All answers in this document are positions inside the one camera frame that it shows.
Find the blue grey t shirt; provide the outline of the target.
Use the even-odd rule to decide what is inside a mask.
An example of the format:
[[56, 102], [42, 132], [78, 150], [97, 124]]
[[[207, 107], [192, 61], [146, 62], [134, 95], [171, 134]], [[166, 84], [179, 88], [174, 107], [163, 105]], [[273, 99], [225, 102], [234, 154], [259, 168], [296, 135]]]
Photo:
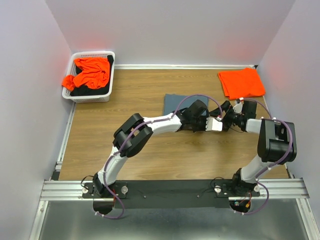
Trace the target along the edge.
[[164, 96], [164, 105], [163, 105], [163, 111], [162, 115], [168, 115], [170, 113], [173, 113], [176, 109], [181, 110], [183, 108], [188, 108], [190, 107], [193, 102], [196, 100], [202, 101], [206, 106], [209, 104], [209, 99], [205, 96], [192, 96], [188, 99], [186, 99], [179, 108], [178, 105], [180, 102], [186, 98], [186, 95], [178, 95], [178, 94], [165, 94]]

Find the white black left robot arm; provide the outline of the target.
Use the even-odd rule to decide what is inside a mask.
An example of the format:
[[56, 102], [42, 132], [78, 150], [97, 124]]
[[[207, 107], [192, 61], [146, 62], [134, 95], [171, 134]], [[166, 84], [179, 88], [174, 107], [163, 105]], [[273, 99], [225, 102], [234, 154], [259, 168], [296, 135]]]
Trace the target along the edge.
[[203, 132], [208, 117], [207, 105], [198, 99], [189, 107], [159, 117], [133, 114], [113, 134], [111, 153], [93, 177], [93, 191], [101, 198], [111, 195], [111, 185], [127, 159], [137, 155], [152, 136], [179, 131]]

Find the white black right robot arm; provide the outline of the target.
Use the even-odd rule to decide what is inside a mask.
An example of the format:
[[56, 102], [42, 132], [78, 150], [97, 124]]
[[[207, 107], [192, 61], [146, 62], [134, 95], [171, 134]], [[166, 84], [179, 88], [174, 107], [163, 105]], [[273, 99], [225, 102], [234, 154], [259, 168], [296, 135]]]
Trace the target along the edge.
[[295, 125], [292, 122], [269, 117], [256, 118], [257, 105], [262, 103], [251, 98], [239, 98], [235, 105], [226, 100], [208, 114], [219, 118], [221, 112], [222, 130], [228, 131], [232, 126], [239, 127], [243, 132], [258, 134], [257, 155], [245, 167], [233, 174], [230, 191], [241, 196], [252, 192], [258, 181], [273, 168], [293, 162], [297, 156]]

